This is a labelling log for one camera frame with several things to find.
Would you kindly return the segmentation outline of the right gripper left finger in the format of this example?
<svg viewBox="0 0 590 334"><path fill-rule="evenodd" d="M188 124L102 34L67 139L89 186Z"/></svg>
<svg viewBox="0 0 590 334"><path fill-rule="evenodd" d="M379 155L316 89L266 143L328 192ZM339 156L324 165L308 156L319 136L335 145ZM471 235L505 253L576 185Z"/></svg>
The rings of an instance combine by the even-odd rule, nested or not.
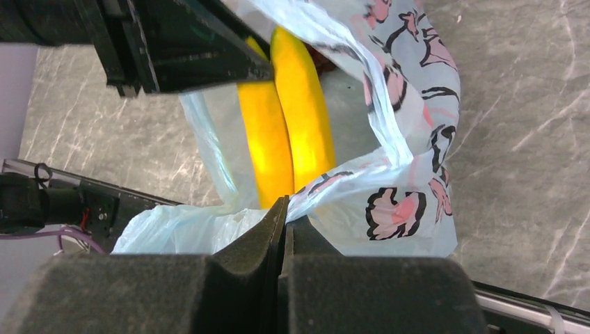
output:
<svg viewBox="0 0 590 334"><path fill-rule="evenodd" d="M2 333L275 333L288 197L214 255L61 255Z"/></svg>

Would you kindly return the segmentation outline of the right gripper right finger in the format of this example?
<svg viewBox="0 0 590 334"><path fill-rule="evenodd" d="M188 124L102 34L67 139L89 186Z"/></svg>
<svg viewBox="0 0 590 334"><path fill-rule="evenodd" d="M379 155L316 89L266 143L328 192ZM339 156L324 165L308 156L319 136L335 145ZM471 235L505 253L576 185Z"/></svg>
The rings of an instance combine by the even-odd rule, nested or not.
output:
<svg viewBox="0 0 590 334"><path fill-rule="evenodd" d="M439 257L346 257L310 221L286 227L279 333L486 333L460 266Z"/></svg>

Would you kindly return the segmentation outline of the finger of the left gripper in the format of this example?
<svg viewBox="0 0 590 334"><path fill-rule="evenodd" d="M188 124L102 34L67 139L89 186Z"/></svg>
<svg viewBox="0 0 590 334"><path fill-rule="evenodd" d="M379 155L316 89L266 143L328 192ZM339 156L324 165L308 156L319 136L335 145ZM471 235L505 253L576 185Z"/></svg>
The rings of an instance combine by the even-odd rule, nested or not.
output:
<svg viewBox="0 0 590 334"><path fill-rule="evenodd" d="M270 81L269 44L222 1L76 1L122 97Z"/></svg>

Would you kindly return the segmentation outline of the yellow fake banana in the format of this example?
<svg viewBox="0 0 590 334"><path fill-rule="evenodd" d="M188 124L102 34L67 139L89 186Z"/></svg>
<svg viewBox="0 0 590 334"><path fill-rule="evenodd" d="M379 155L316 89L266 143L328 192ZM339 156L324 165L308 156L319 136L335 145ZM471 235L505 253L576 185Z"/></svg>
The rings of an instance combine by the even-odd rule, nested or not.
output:
<svg viewBox="0 0 590 334"><path fill-rule="evenodd" d="M336 166L328 107L308 48L278 26L268 60L273 80L237 84L262 209Z"/></svg>

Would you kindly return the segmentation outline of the light blue plastic bag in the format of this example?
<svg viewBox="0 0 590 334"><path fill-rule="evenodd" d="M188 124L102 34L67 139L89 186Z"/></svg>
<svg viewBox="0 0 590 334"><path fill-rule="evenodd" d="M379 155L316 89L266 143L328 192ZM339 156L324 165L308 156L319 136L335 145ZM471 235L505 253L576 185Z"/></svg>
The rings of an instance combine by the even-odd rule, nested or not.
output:
<svg viewBox="0 0 590 334"><path fill-rule="evenodd" d="M447 257L457 239L445 157L459 121L456 65L421 1L228 1L263 36L285 26L336 64L321 80L336 163L289 192L287 224L312 226L348 256ZM114 252L213 254L258 223L237 90L180 97L220 206L159 205Z"/></svg>

